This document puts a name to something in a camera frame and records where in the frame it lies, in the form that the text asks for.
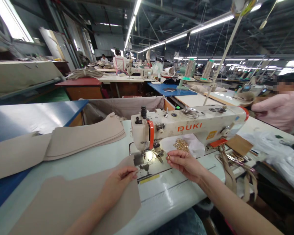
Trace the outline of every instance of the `red table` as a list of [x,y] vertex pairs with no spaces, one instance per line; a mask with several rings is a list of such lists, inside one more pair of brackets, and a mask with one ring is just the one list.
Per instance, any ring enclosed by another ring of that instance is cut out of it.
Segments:
[[56,86],[63,87],[70,100],[78,100],[79,98],[85,100],[103,98],[101,82],[97,78],[84,77],[76,80],[69,79],[56,84]]

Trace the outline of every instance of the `hand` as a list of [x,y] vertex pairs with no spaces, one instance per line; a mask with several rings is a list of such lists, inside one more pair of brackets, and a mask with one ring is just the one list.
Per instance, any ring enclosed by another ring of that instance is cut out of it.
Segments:
[[137,168],[134,166],[126,166],[109,175],[98,198],[105,212],[118,202],[129,183],[137,179],[137,171]]
[[182,150],[173,150],[167,153],[169,157],[166,157],[168,164],[172,168],[175,168],[182,172],[189,180],[199,183],[202,176],[207,172],[196,158],[190,153]]

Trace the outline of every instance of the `worker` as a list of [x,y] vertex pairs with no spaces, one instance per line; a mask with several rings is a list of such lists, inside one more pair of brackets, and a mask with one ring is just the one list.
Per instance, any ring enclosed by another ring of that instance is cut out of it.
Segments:
[[109,64],[109,60],[106,58],[104,54],[102,54],[101,62],[103,62],[104,64]]
[[[237,234],[248,235],[282,235],[267,219],[234,194],[213,173],[202,166],[190,153],[182,150],[168,152],[167,163],[179,170],[190,181],[199,187],[210,198],[217,209],[223,214]],[[91,207],[77,219],[67,230],[65,235],[88,235],[94,230],[101,218],[120,199],[130,181],[137,178],[137,168],[127,166],[114,171],[105,182],[102,192]],[[200,234],[206,235],[199,217],[188,216],[193,209],[176,217],[160,227],[152,234]]]
[[275,96],[256,97],[252,111],[257,119],[289,133],[294,127],[294,73],[279,76],[276,89]]
[[128,75],[126,72],[126,64],[129,63],[129,60],[121,56],[121,52],[118,49],[115,50],[115,55],[116,56],[113,58],[113,65],[117,70],[117,74],[125,73]]
[[219,73],[225,74],[225,72],[226,72],[226,64],[222,65]]

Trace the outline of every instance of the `white shirt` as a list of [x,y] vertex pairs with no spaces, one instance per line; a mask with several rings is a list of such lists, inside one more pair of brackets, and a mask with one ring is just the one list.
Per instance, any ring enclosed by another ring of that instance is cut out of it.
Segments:
[[117,55],[113,58],[113,65],[116,70],[125,71],[128,59],[123,56]]
[[108,64],[109,60],[107,59],[107,57],[105,59],[101,57],[101,62],[103,62],[104,64]]

